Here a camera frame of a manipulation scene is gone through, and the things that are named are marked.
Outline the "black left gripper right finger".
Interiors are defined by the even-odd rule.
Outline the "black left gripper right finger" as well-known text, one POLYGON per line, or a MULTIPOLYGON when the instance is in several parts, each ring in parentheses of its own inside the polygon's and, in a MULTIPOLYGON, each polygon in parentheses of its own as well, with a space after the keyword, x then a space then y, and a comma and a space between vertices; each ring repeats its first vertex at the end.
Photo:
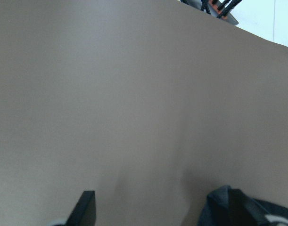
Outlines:
POLYGON ((228 215, 233 226, 265 226, 266 210, 240 189, 228 191, 228 215))

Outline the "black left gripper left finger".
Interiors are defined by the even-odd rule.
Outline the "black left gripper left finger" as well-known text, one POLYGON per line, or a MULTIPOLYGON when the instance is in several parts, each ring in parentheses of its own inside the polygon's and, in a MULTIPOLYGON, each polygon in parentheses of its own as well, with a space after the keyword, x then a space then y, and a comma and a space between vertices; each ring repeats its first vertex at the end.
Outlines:
POLYGON ((69 215, 66 226, 94 226, 95 223, 95 191, 84 191, 69 215))

